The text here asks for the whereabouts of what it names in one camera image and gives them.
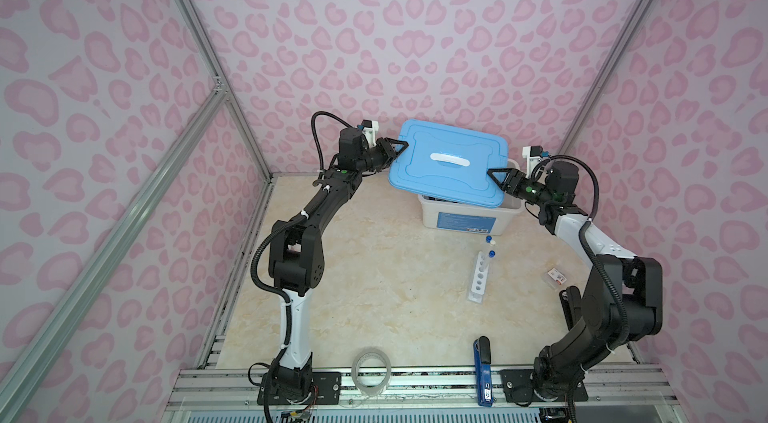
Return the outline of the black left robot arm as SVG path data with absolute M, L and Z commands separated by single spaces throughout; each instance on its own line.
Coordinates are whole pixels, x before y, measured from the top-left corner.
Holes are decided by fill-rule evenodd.
M 321 117 L 342 125 L 338 151 L 329 163 L 325 162 L 319 141 L 317 120 Z M 312 114 L 310 131 L 320 163 L 318 177 L 313 182 L 317 192 L 297 214 L 273 224 L 250 263 L 254 285 L 280 298 L 280 348 L 265 366 L 259 383 L 266 416 L 270 415 L 270 405 L 277 398 L 308 406 L 316 401 L 310 306 L 313 292 L 325 272 L 323 234 L 363 180 L 390 168 L 409 147 L 403 140 L 378 137 L 372 120 L 352 125 L 325 110 Z

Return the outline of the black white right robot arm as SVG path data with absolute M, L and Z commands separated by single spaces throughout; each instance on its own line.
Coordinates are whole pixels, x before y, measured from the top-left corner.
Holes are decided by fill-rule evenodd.
M 596 226 L 599 181 L 584 161 L 551 155 L 529 172 L 507 167 L 487 174 L 504 193 L 536 206 L 539 224 L 590 268 L 584 288 L 561 292 L 567 333 L 539 352 L 527 382 L 508 389 L 510 401 L 519 406 L 563 401 L 573 413 L 578 387 L 593 367 L 619 347 L 660 332 L 662 266 Z

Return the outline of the blue plastic box lid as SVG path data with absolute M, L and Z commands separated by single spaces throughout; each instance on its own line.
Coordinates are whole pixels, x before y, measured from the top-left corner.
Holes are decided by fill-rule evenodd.
M 390 184 L 441 200 L 496 208 L 504 193 L 488 176 L 505 168 L 508 143 L 489 133 L 410 119 L 399 139 L 408 143 L 389 169 Z

